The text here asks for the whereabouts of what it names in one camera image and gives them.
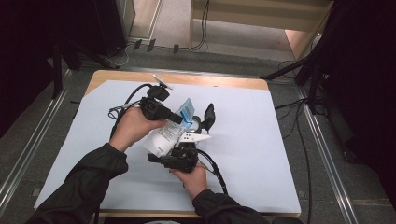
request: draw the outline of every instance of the cable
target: cable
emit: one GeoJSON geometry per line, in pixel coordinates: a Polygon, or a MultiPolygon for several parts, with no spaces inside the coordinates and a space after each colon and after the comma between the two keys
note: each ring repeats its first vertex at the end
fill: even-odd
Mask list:
{"type": "Polygon", "coordinates": [[[129,62],[129,55],[128,55],[128,52],[126,51],[129,47],[131,47],[131,46],[134,46],[134,43],[132,44],[132,45],[128,45],[125,49],[124,49],[124,52],[125,52],[125,54],[126,54],[126,61],[125,61],[125,63],[114,63],[114,62],[112,62],[109,58],[107,58],[107,56],[106,56],[106,59],[109,61],[109,62],[111,62],[111,63],[113,63],[114,65],[116,65],[116,66],[123,66],[123,65],[125,65],[125,64],[127,64],[128,62],[129,62]]]}
{"type": "Polygon", "coordinates": [[[134,107],[139,102],[140,102],[140,100],[135,101],[132,104],[120,105],[120,106],[116,106],[116,107],[110,108],[108,110],[108,114],[107,115],[111,119],[117,119],[120,116],[120,112],[121,112],[122,109],[128,109],[129,107],[134,107]]]}
{"type": "Polygon", "coordinates": [[[200,161],[200,160],[198,160],[198,162],[199,162],[201,165],[203,165],[203,166],[205,167],[205,169],[206,169],[210,174],[214,175],[213,171],[209,170],[209,168],[207,167],[206,164],[204,164],[204,163],[203,163],[202,161],[200,161]]]}
{"type": "MultiPolygon", "coordinates": [[[[131,101],[131,99],[134,97],[134,95],[135,95],[140,89],[142,89],[143,87],[152,87],[152,85],[146,83],[146,84],[142,84],[142,85],[140,85],[139,87],[137,87],[137,88],[131,93],[131,95],[128,97],[128,99],[125,101],[125,105],[128,105],[129,102],[131,101]]],[[[123,106],[115,107],[115,108],[120,109],[120,112],[117,111],[117,112],[118,112],[118,116],[117,116],[116,122],[114,123],[113,128],[111,129],[110,138],[113,136],[114,132],[116,131],[117,126],[119,125],[119,122],[120,122],[122,116],[125,114],[125,111],[128,110],[128,108],[131,107],[132,105],[133,105],[133,104],[127,106],[127,108],[124,108],[123,106]]]]}
{"type": "Polygon", "coordinates": [[[287,116],[290,114],[291,110],[292,110],[295,106],[297,106],[297,105],[292,105],[292,106],[290,107],[288,113],[287,113],[286,115],[284,115],[284,116],[278,118],[277,120],[282,120],[283,118],[287,117],[287,116]]]}
{"type": "Polygon", "coordinates": [[[218,178],[218,180],[220,182],[220,185],[221,185],[221,188],[223,189],[224,194],[228,195],[227,186],[226,186],[226,184],[224,182],[224,179],[223,179],[223,177],[221,175],[219,167],[216,165],[216,163],[212,160],[212,158],[210,158],[210,156],[206,152],[204,152],[204,151],[202,151],[201,149],[198,149],[198,148],[197,148],[197,152],[199,154],[201,154],[202,156],[204,156],[209,161],[210,165],[213,167],[213,174],[218,178]]]}
{"type": "Polygon", "coordinates": [[[202,19],[201,19],[201,29],[202,29],[202,38],[201,38],[201,42],[197,45],[194,46],[192,48],[180,48],[180,49],[186,49],[187,51],[196,51],[198,49],[201,48],[201,46],[205,43],[206,41],[206,24],[207,24],[207,15],[209,13],[209,0],[206,1],[205,4],[205,8],[204,8],[204,13],[202,15],[202,19]]]}
{"type": "Polygon", "coordinates": [[[312,181],[311,181],[311,167],[309,165],[309,158],[308,158],[308,150],[306,149],[305,146],[305,142],[303,139],[303,134],[301,133],[301,129],[300,129],[300,124],[298,121],[298,117],[300,116],[298,113],[298,110],[300,108],[297,109],[297,113],[296,113],[296,120],[297,120],[297,130],[298,130],[298,134],[300,135],[300,140],[301,143],[303,144],[303,148],[304,148],[304,154],[305,154],[305,162],[306,162],[306,171],[307,171],[307,177],[308,177],[308,219],[306,221],[307,224],[311,223],[311,215],[312,215],[312,181]]]}
{"type": "MultiPolygon", "coordinates": [[[[321,103],[321,100],[316,99],[315,102],[316,103],[321,103]]],[[[311,167],[310,167],[310,163],[309,163],[308,150],[307,150],[306,145],[305,145],[305,141],[304,141],[304,138],[303,138],[303,134],[301,132],[300,122],[299,122],[299,117],[300,117],[301,113],[303,112],[304,107],[307,105],[307,103],[308,103],[308,99],[304,98],[304,99],[297,100],[297,101],[295,101],[293,103],[290,103],[290,104],[276,106],[276,109],[283,108],[283,107],[286,107],[286,106],[290,106],[291,108],[293,108],[295,106],[298,106],[297,110],[296,110],[296,117],[295,117],[295,120],[294,120],[294,123],[293,123],[293,127],[291,128],[290,133],[287,136],[283,137],[283,139],[287,138],[292,133],[292,131],[294,129],[294,126],[297,126],[297,131],[298,131],[298,134],[300,136],[300,140],[302,142],[303,149],[304,149],[304,156],[305,156],[305,162],[306,162],[306,170],[307,170],[307,178],[308,178],[308,218],[307,218],[306,223],[310,224],[311,217],[312,217],[312,178],[311,178],[311,167]]]]}
{"type": "MultiPolygon", "coordinates": [[[[282,63],[294,63],[294,62],[295,62],[295,61],[283,61],[283,62],[279,63],[279,64],[277,65],[277,71],[280,70],[280,65],[281,65],[282,63]]],[[[288,77],[288,76],[286,76],[286,74],[283,74],[282,76],[285,77],[285,78],[293,79],[293,78],[295,78],[297,75],[294,73],[294,70],[293,70],[292,72],[293,72],[293,74],[294,74],[294,77],[288,77]]]]}

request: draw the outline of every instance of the black sleeve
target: black sleeve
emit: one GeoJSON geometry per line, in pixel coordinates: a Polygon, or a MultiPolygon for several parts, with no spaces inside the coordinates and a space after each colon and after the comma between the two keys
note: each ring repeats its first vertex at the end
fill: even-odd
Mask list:
{"type": "Polygon", "coordinates": [[[195,213],[205,218],[207,224],[249,223],[258,224],[269,222],[252,208],[241,206],[228,195],[206,189],[193,200],[195,213]]]}
{"type": "Polygon", "coordinates": [[[110,179],[127,170],[124,153],[110,144],[99,147],[76,164],[26,223],[88,223],[105,198],[110,179]]]}

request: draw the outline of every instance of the person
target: person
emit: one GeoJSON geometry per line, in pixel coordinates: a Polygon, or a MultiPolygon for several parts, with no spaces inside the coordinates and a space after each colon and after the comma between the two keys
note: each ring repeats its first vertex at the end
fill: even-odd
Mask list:
{"type": "MultiPolygon", "coordinates": [[[[89,223],[105,198],[109,181],[128,171],[125,150],[165,124],[165,120],[147,120],[140,108],[129,108],[110,141],[85,155],[25,223],[89,223]]],[[[197,164],[189,174],[171,172],[183,182],[195,213],[206,223],[268,223],[252,208],[208,189],[203,165],[197,164]]]]}

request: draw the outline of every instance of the person's right hand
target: person's right hand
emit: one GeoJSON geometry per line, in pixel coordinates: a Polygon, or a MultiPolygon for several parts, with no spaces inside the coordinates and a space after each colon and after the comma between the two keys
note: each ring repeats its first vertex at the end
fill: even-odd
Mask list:
{"type": "Polygon", "coordinates": [[[122,116],[116,131],[108,142],[116,150],[124,152],[151,130],[165,126],[166,120],[147,120],[140,108],[131,107],[122,116]]]}
{"type": "Polygon", "coordinates": [[[191,173],[184,173],[179,170],[171,169],[171,172],[183,182],[184,188],[193,200],[204,189],[207,189],[206,169],[202,164],[197,164],[191,173]]]}

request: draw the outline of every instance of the white paper sheet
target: white paper sheet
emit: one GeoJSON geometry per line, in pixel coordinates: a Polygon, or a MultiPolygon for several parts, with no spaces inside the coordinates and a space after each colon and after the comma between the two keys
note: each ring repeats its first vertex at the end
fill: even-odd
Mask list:
{"type": "MultiPolygon", "coordinates": [[[[107,116],[108,109],[123,105],[140,84],[107,81],[83,98],[35,207],[64,182],[85,154],[108,141],[115,121],[107,116]]],[[[141,90],[132,101],[146,92],[141,90]]],[[[270,92],[175,84],[164,105],[175,111],[189,97],[200,118],[210,103],[215,106],[213,138],[197,147],[217,163],[230,196],[259,212],[301,213],[270,92]]],[[[129,171],[111,180],[101,208],[193,211],[181,182],[162,165],[148,162],[143,142],[126,151],[129,171]]],[[[212,174],[207,173],[207,180],[211,189],[222,192],[212,174]]]]}

